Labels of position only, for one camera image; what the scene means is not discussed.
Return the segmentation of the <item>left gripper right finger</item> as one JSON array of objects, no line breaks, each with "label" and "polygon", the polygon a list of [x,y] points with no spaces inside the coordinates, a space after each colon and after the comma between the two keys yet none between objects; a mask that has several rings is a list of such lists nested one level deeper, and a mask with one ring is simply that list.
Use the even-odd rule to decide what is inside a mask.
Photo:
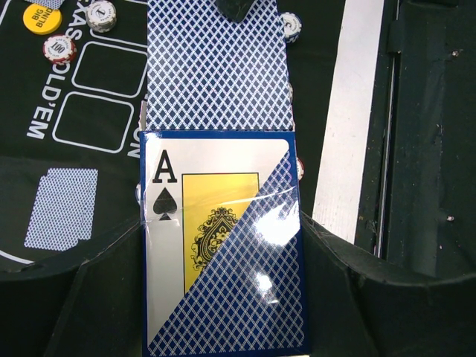
[{"label": "left gripper right finger", "polygon": [[311,356],[475,355],[475,274],[416,273],[300,217]]}]

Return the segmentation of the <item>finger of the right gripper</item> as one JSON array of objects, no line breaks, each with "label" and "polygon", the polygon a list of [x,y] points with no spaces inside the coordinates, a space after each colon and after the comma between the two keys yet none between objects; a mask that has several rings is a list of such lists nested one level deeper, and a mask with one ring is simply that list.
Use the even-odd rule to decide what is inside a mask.
[{"label": "finger of the right gripper", "polygon": [[216,0],[218,10],[232,22],[244,20],[255,0]]}]

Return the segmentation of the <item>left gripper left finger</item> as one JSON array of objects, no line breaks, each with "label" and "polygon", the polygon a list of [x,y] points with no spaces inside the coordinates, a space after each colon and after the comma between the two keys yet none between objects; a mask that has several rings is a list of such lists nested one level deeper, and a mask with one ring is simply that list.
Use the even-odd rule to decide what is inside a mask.
[{"label": "left gripper left finger", "polygon": [[1,270],[2,356],[140,356],[142,328],[138,216],[55,257]]}]

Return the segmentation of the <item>blue chip stack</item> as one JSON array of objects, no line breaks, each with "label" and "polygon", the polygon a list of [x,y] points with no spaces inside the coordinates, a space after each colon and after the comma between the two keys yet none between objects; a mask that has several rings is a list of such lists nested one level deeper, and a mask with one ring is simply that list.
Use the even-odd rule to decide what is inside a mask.
[{"label": "blue chip stack", "polygon": [[283,12],[280,14],[283,20],[283,32],[286,43],[295,42],[300,36],[302,30],[302,21],[300,18],[291,12]]}]

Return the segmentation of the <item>blue backed card fan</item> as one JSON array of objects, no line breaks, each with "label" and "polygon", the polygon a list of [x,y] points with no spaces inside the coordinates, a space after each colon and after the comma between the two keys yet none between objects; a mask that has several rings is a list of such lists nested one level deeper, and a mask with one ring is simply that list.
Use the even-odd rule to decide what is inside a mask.
[{"label": "blue backed card fan", "polygon": [[241,22],[214,1],[150,1],[147,40],[146,129],[294,126],[275,1],[255,1]]}]

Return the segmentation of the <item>blue backed dealt card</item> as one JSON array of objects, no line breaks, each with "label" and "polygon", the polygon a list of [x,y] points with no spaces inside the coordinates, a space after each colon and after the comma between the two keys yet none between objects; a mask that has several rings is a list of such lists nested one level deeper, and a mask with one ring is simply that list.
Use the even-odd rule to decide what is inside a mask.
[{"label": "blue backed dealt card", "polygon": [[92,235],[98,170],[51,167],[39,180],[24,247],[67,251]]}]

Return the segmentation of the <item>grey chips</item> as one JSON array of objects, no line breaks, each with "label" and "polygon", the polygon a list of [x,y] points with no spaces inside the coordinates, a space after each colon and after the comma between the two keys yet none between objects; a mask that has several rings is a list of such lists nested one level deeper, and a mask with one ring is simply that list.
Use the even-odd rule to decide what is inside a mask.
[{"label": "grey chips", "polygon": [[138,203],[138,205],[141,205],[141,184],[137,183],[136,188],[135,188],[135,199]]},{"label": "grey chips", "polygon": [[86,10],[86,22],[98,33],[109,32],[117,22],[117,11],[110,1],[96,1]]}]

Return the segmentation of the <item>grey chips top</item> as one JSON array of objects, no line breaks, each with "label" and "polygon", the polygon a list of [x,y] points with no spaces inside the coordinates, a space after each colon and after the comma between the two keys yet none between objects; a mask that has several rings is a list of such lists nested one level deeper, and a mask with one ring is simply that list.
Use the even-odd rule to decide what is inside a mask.
[{"label": "grey chips top", "polygon": [[86,22],[98,33],[109,32],[117,22],[117,11],[110,1],[96,1],[86,10]]}]

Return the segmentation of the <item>red white chip top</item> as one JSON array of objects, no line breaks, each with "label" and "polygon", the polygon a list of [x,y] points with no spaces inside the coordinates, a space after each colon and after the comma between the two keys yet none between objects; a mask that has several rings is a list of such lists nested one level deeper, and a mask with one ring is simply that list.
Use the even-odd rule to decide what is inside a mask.
[{"label": "red white chip top", "polygon": [[58,34],[47,38],[42,46],[45,58],[55,65],[72,62],[77,54],[77,47],[66,35]]}]

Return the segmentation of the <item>blue backed card top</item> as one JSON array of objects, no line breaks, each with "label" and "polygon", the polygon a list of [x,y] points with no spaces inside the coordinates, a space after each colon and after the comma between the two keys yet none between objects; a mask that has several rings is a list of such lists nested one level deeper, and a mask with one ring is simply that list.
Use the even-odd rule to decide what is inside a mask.
[{"label": "blue backed card top", "polygon": [[38,4],[43,7],[59,10],[65,0],[25,0],[31,4]]}]

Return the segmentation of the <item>grey chip stack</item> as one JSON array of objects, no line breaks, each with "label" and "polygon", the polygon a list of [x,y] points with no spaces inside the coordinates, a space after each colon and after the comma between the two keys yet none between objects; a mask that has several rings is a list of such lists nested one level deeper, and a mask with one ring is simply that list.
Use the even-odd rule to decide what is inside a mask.
[{"label": "grey chip stack", "polygon": [[292,103],[292,101],[293,101],[293,96],[294,96],[294,89],[292,87],[292,84],[289,83],[289,100],[290,100],[290,103]]}]

